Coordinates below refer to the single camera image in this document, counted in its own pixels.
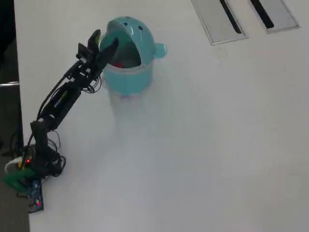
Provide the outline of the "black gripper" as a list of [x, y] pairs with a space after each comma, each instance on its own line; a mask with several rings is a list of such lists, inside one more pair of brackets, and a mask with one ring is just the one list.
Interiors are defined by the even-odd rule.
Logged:
[[79, 78], [81, 81], [97, 81], [101, 70], [113, 59], [119, 45], [119, 40], [116, 38], [114, 41], [99, 52], [99, 39], [101, 30], [95, 30], [87, 42], [87, 48], [92, 54], [79, 55]]

